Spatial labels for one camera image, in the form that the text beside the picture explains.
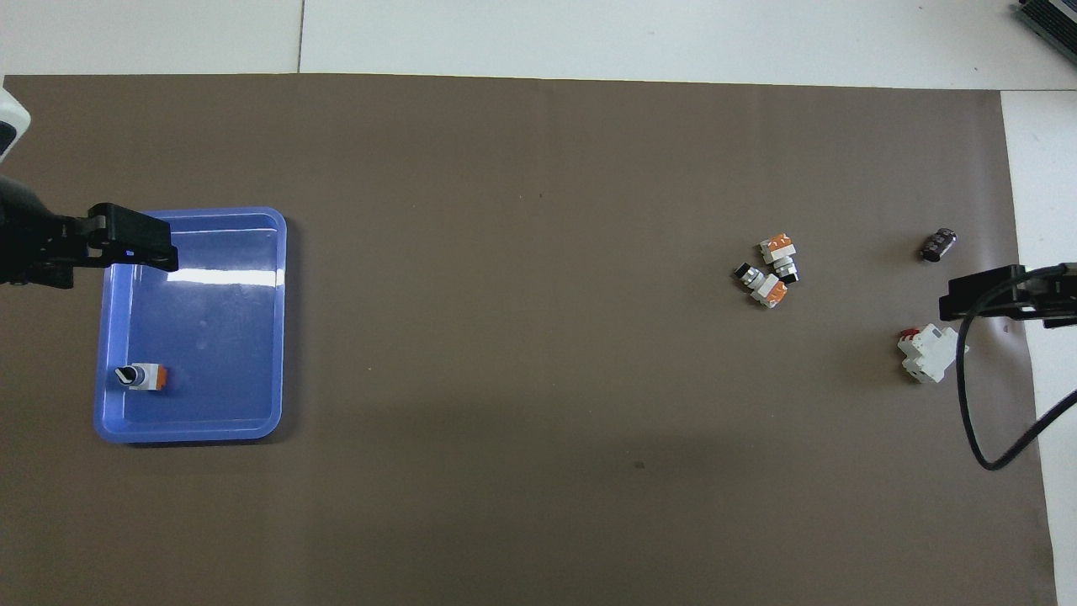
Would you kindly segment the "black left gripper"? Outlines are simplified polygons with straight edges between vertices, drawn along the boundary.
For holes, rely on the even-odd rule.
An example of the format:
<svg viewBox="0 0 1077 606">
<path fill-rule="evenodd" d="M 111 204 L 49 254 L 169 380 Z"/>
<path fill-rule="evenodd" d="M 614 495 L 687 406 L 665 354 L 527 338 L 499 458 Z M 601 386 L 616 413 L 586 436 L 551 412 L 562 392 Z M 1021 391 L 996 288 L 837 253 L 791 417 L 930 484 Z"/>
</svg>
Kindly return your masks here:
<svg viewBox="0 0 1077 606">
<path fill-rule="evenodd" d="M 1 178 L 1 280 L 69 290 L 74 269 L 113 264 L 146 265 L 164 272 L 178 269 L 178 250 L 168 222 L 118 205 L 95 205 L 88 217 L 47 210 L 34 191 Z M 88 249 L 97 256 L 88 257 Z"/>
</svg>

